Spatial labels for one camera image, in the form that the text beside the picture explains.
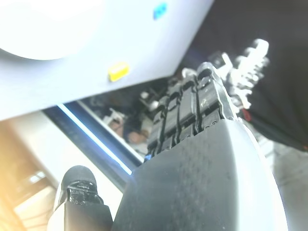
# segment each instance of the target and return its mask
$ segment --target yellow object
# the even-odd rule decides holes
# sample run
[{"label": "yellow object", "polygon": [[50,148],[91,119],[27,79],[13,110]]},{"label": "yellow object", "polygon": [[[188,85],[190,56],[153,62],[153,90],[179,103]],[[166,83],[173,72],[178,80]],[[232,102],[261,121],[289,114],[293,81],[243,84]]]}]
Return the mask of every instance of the yellow object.
[{"label": "yellow object", "polygon": [[121,79],[123,76],[127,75],[129,72],[129,65],[126,62],[119,62],[111,66],[108,69],[109,79],[115,82]]}]

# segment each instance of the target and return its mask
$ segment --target blue object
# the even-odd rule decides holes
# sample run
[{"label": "blue object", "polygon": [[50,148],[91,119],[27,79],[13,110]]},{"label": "blue object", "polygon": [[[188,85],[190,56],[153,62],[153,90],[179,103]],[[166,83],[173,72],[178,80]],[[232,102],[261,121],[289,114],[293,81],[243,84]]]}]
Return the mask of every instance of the blue object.
[{"label": "blue object", "polygon": [[167,11],[167,3],[163,2],[159,4],[157,7],[154,8],[153,10],[153,19],[157,20],[160,17],[162,17]]}]

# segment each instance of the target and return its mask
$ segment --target glowing led strip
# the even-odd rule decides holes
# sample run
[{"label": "glowing led strip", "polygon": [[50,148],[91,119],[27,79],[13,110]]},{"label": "glowing led strip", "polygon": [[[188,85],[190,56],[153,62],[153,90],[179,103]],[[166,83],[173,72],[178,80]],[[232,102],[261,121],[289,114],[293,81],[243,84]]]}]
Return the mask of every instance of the glowing led strip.
[{"label": "glowing led strip", "polygon": [[93,132],[91,132],[64,104],[58,104],[58,107],[81,129],[89,136],[108,156],[114,159],[124,171],[131,175],[131,170],[127,167]]}]

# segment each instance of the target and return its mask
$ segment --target white round object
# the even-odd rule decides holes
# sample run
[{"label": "white round object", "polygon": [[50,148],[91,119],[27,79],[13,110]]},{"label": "white round object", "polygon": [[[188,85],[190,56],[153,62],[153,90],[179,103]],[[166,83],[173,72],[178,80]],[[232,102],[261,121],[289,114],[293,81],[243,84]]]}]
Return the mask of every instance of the white round object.
[{"label": "white round object", "polygon": [[52,60],[79,51],[102,16],[102,0],[0,0],[0,48]]}]

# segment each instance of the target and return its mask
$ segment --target robotic hand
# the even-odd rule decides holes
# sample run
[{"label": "robotic hand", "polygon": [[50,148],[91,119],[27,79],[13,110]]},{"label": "robotic hand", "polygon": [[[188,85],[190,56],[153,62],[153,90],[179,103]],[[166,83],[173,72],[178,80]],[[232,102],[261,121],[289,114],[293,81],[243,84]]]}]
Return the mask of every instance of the robotic hand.
[{"label": "robotic hand", "polygon": [[160,101],[147,161],[114,222],[91,172],[74,167],[48,230],[287,231],[274,177],[231,105],[216,69],[201,64]]}]

